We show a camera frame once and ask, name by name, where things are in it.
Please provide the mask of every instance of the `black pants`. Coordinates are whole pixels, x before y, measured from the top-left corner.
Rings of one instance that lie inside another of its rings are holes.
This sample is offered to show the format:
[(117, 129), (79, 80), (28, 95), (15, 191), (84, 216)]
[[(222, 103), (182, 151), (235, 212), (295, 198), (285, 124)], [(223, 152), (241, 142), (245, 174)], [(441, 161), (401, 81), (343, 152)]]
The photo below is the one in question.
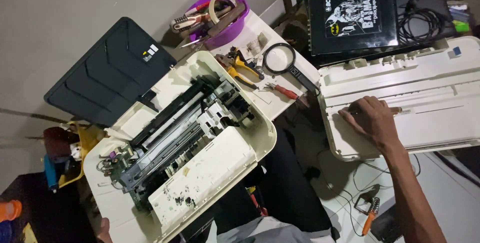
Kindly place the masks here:
[(278, 130), (273, 150), (242, 182), (225, 194), (219, 201), (221, 214), (215, 214), (217, 234), (246, 224), (259, 217), (244, 187), (260, 186), (263, 205), (268, 215), (281, 222), (290, 223), (304, 232), (327, 230), (332, 227), (313, 187), (303, 176), (297, 161), (290, 135)]

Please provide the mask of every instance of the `magnifying glass handle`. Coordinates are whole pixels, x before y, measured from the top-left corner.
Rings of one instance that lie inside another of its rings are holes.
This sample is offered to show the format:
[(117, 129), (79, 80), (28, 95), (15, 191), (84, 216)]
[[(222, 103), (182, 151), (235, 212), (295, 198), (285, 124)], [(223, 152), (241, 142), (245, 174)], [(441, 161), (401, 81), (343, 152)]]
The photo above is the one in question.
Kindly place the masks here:
[(318, 96), (320, 94), (320, 89), (318, 89), (318, 87), (311, 80), (309, 80), (298, 68), (296, 68), (294, 65), (291, 65), (288, 70), (288, 72), (293, 77), (295, 77), (308, 91), (314, 93), (315, 96)]

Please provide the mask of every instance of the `magnifying glass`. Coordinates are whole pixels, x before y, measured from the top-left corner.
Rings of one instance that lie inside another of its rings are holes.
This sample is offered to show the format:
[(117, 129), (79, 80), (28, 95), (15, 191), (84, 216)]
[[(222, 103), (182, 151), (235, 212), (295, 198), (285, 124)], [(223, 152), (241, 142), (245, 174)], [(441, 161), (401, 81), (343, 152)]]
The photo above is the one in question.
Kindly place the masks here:
[(292, 46), (287, 43), (273, 44), (265, 51), (263, 56), (263, 66), (268, 71), (277, 75), (289, 72), (315, 96), (320, 95), (318, 87), (295, 67), (296, 55)]

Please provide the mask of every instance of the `white wall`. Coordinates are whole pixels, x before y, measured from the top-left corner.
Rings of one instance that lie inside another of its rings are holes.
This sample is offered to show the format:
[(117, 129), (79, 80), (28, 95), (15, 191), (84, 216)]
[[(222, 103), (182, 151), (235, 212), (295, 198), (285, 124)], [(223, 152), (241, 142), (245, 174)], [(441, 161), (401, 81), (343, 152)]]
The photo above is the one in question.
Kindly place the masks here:
[[(71, 116), (43, 95), (120, 18), (156, 40), (196, 0), (0, 0), (0, 108)], [(260, 14), (275, 0), (247, 0)], [(41, 136), (54, 123), (0, 114), (0, 137)], [(0, 139), (0, 192), (22, 173), (43, 171), (39, 142)]]

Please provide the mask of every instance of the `red screwdriver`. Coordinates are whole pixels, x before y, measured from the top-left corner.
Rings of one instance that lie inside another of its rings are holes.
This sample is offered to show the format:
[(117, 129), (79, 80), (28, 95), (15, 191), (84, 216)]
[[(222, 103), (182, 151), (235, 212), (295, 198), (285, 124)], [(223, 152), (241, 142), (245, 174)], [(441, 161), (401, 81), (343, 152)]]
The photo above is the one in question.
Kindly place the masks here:
[(278, 92), (284, 94), (287, 98), (290, 98), (293, 100), (297, 100), (297, 98), (299, 98), (299, 96), (296, 93), (294, 93), (293, 91), (287, 90), (284, 87), (279, 86), (278, 84), (269, 82), (267, 83), (266, 87), (272, 90), (277, 90)]

